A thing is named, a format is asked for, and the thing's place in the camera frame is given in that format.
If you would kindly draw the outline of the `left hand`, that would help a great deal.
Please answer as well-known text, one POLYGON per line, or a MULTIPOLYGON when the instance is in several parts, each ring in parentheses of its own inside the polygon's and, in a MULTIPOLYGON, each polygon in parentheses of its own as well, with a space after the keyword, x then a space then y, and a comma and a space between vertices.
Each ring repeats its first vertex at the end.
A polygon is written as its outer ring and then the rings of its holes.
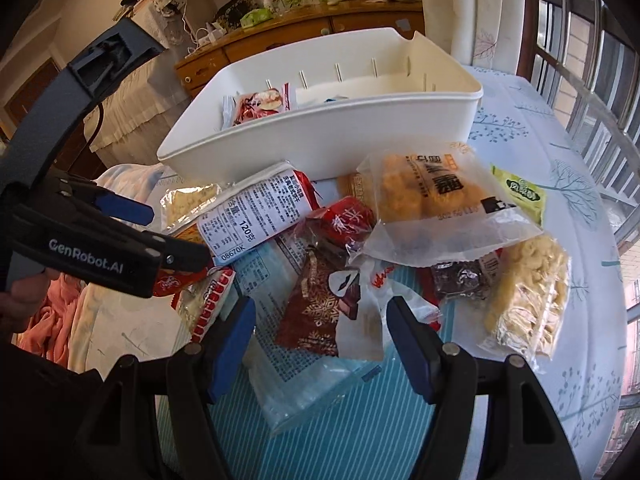
POLYGON ((2 341, 11 341, 14 334, 23 333, 29 320, 43 305, 52 281, 60 272, 46 269, 12 284, 0 297, 0 333, 2 341))

